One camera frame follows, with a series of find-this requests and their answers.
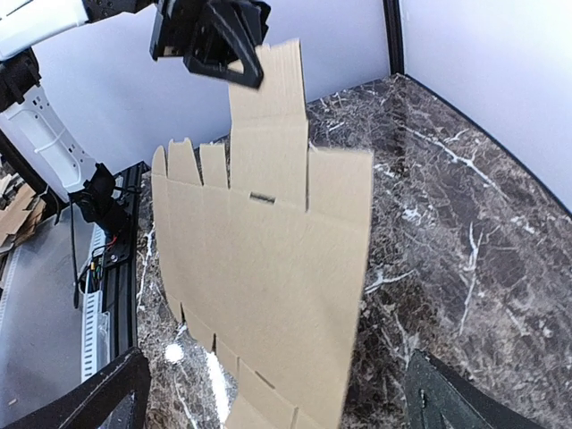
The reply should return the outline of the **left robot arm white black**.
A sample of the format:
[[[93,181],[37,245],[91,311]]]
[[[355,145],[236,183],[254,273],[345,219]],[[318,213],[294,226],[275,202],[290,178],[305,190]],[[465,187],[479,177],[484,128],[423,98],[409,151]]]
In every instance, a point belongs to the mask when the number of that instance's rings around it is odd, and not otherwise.
[[[148,1],[3,1],[1,113],[56,173],[84,220],[107,235],[130,219],[114,198],[115,179],[63,125],[42,89],[32,47],[65,31],[139,13]],[[271,7],[264,1],[156,1],[153,60],[180,57],[192,74],[259,88],[264,71],[256,49],[265,40]]]

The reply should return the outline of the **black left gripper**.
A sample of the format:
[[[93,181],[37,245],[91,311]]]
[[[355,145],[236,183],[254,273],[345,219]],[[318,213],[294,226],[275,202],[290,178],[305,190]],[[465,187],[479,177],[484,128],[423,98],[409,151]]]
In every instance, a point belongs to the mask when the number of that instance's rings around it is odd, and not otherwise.
[[[264,1],[158,1],[151,57],[183,57],[189,72],[259,88],[256,47],[268,31]]]

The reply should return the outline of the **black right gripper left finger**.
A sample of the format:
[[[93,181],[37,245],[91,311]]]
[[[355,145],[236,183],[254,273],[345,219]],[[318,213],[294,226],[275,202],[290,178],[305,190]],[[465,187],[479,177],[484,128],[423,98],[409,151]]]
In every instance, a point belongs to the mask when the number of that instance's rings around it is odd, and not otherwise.
[[[131,398],[128,428],[145,425],[151,374],[148,359],[132,347],[58,400],[10,423],[9,428],[98,428]]]

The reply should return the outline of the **brown cardboard box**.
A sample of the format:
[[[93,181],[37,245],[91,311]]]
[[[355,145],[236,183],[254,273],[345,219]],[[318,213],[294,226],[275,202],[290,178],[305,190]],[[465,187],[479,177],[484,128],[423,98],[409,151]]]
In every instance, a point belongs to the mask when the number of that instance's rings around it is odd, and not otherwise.
[[[298,40],[229,88],[228,144],[158,147],[152,197],[169,305],[238,383],[230,428],[336,428],[369,249],[373,154],[312,147]]]

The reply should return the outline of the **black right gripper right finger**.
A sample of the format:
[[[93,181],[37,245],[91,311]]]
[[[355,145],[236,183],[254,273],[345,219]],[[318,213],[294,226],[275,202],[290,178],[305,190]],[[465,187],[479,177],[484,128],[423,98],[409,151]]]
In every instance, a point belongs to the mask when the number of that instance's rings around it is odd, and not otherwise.
[[[501,405],[433,354],[413,352],[405,377],[409,426],[412,428],[538,428]]]

